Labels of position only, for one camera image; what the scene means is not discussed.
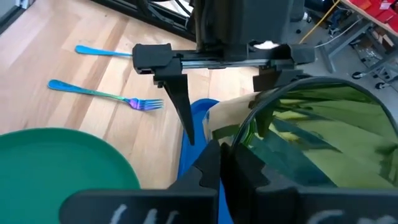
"blue object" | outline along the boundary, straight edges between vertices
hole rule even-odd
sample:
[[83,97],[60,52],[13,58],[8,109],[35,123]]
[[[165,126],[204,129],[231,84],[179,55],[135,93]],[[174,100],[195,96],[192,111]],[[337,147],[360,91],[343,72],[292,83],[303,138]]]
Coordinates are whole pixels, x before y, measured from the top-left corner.
[[107,55],[107,56],[132,57],[132,54],[129,54],[129,53],[114,52],[111,50],[94,49],[94,48],[87,47],[84,45],[76,45],[75,52],[77,52],[79,54],[87,54],[87,55]]
[[[193,116],[193,127],[195,128],[195,145],[191,146],[189,138],[184,132],[181,143],[180,166],[178,168],[178,177],[181,177],[185,171],[195,162],[201,152],[207,145],[205,133],[203,132],[202,121],[205,118],[206,112],[218,101],[212,99],[200,99],[191,105]],[[229,215],[228,207],[226,205],[224,187],[220,181],[220,201],[218,207],[218,223],[233,224],[231,215]]]

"wooden table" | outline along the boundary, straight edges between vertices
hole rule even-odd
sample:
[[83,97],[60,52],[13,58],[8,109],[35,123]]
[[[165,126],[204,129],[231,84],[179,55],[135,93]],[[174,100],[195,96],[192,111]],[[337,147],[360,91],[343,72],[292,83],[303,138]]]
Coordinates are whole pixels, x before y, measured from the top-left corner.
[[[130,162],[143,188],[166,188],[177,176],[182,127],[164,89],[138,75],[132,60],[78,55],[76,44],[130,52],[137,43],[195,43],[86,0],[39,0],[0,36],[0,134],[65,127],[98,136]],[[191,102],[252,92],[252,68],[190,70]],[[53,91],[50,79],[108,93],[163,98],[151,113],[123,102]]]
[[385,29],[386,31],[388,31],[389,33],[393,34],[394,36],[398,37],[398,32],[396,32],[395,30],[393,30],[389,24],[385,24],[383,22],[378,21],[375,17],[370,16],[367,12],[365,12],[364,10],[362,10],[361,8],[359,8],[358,6],[354,5],[353,3],[351,3],[349,0],[340,0],[343,4],[345,4],[348,8],[356,11],[358,14],[362,15],[363,17],[365,17],[366,19],[372,21],[373,23],[377,24],[379,27],[382,27],[383,29]]

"black cable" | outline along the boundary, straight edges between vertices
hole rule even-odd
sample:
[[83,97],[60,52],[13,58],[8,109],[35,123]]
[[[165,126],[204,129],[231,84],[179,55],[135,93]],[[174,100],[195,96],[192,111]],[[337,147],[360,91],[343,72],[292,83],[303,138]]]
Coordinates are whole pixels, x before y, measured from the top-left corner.
[[191,12],[180,2],[180,0],[175,0],[175,2],[180,6],[180,8],[188,14],[188,16],[191,16]]

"black mount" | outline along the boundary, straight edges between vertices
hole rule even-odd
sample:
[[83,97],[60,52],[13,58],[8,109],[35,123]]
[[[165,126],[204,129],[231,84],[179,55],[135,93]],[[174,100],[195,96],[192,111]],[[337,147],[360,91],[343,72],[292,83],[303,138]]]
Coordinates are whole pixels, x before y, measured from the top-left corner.
[[154,74],[154,84],[164,87],[172,100],[191,144],[195,143],[193,119],[188,97],[187,74],[183,68],[219,69],[227,67],[259,67],[259,76],[253,78],[254,91],[286,85],[300,79],[298,64],[315,61],[315,49],[307,45],[280,45],[273,49],[248,48],[247,60],[225,62],[219,52],[172,50],[170,44],[142,45],[132,49],[133,65],[138,74]]

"iridescent fork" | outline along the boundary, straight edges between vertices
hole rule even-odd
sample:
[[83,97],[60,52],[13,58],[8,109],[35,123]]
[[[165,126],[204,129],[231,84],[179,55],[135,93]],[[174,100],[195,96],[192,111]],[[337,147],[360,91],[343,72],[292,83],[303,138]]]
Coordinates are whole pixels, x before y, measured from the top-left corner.
[[128,103],[133,109],[148,111],[148,110],[156,110],[163,107],[163,100],[143,100],[138,98],[126,98],[123,96],[116,96],[109,93],[102,93],[100,91],[88,90],[85,88],[81,88],[78,86],[74,86],[60,80],[50,80],[47,85],[52,90],[60,90],[60,91],[68,91],[72,93],[82,93],[87,95],[95,95],[95,96],[103,96],[109,97],[116,100],[121,100]]

